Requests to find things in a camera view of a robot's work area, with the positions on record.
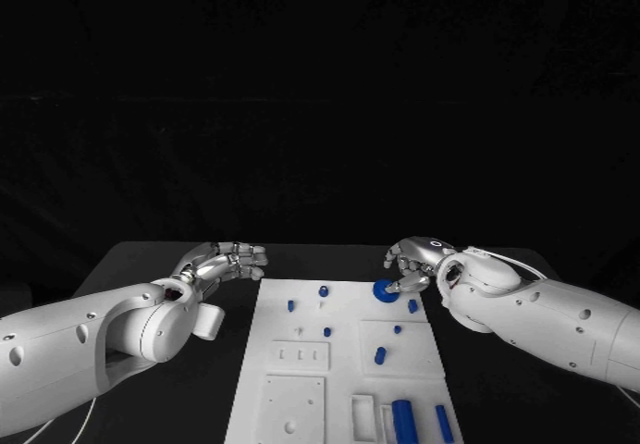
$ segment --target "cable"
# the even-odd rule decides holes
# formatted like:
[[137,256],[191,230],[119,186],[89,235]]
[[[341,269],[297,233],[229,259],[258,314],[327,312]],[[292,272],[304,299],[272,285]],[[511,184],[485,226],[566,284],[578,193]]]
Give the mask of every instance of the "cable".
[[497,254],[497,253],[491,253],[487,250],[481,250],[480,248],[475,248],[475,247],[469,247],[469,249],[472,251],[475,251],[475,252],[490,254],[491,256],[503,259],[503,261],[507,261],[511,264],[518,265],[524,270],[530,271],[540,279],[546,279],[546,276],[531,266],[529,266],[527,264],[523,264],[520,261],[516,261],[510,257],[506,257],[506,256],[503,256],[501,254]]
[[[77,439],[80,438],[80,434],[83,431],[83,428],[86,426],[86,423],[89,422],[89,416],[90,416],[90,412],[93,411],[93,406],[96,405],[96,398],[93,398],[93,401],[90,402],[90,408],[89,408],[89,412],[86,413],[86,417],[83,418],[83,424],[82,427],[79,429],[79,432],[76,434],[76,438],[73,439],[73,442],[70,444],[76,444]],[[26,440],[24,444],[30,444],[30,442],[33,441],[33,439],[44,432],[44,429],[49,427],[50,423],[56,420],[56,418],[53,418],[41,427],[40,430],[33,434],[33,436]]]
[[631,395],[624,391],[624,389],[617,386],[618,390],[622,392],[622,395],[629,399],[629,401],[635,404],[635,407],[640,409],[640,404],[637,403],[637,400],[631,397]]

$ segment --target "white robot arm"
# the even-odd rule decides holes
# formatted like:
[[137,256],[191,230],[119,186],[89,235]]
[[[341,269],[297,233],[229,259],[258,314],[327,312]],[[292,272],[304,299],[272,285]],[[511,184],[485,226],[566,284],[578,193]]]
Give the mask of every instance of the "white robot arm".
[[223,311],[203,303],[232,278],[259,280],[262,247],[204,243],[171,276],[0,319],[0,437],[40,425],[164,363],[190,334],[216,338]]
[[[403,278],[387,293],[422,291],[435,278],[442,305],[464,327],[495,335],[552,365],[618,387],[640,390],[640,311],[534,269],[469,247],[458,253],[433,238],[412,237],[389,250]],[[524,280],[510,265],[531,271]]]

